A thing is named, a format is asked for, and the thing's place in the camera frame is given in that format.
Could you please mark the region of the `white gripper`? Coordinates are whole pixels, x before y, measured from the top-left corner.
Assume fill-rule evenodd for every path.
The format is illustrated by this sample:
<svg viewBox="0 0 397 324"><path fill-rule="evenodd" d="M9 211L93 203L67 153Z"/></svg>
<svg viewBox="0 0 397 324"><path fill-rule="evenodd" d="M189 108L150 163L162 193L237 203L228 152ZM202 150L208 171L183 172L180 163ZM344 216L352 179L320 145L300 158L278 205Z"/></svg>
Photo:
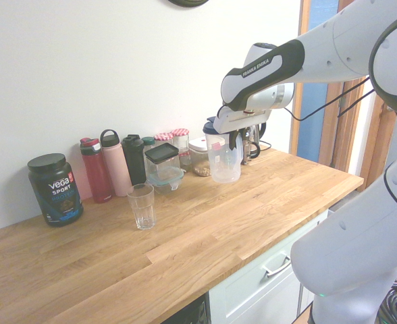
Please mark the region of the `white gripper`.
<svg viewBox="0 0 397 324"><path fill-rule="evenodd" d="M213 127L219 134L229 133L229 149L233 151L238 148L238 139L241 138L240 132L236 130L265 123L270 114L270 109L246 114L243 111L233 111L229 107L222 107L214 119Z"/></svg>

